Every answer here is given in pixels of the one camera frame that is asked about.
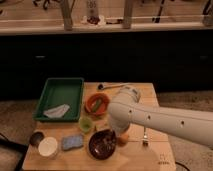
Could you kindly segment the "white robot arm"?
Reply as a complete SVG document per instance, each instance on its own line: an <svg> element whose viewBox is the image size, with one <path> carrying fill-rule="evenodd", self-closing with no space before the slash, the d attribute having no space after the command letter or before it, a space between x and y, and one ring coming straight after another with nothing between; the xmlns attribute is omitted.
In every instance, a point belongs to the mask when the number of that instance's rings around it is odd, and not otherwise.
<svg viewBox="0 0 213 171"><path fill-rule="evenodd" d="M109 125L117 135L136 124L213 149L213 112L147 106L140 98L139 89L124 86L110 101Z"/></svg>

